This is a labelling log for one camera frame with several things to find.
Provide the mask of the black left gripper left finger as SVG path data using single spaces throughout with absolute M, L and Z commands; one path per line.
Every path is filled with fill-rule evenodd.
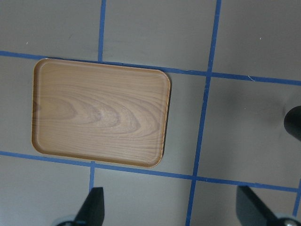
M 104 221 L 104 193 L 102 187 L 90 190 L 74 222 L 79 226 L 101 226 Z

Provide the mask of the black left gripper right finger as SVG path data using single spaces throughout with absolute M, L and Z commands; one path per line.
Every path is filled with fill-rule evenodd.
M 248 186 L 238 186 L 236 215 L 242 226 L 271 226 L 278 217 Z

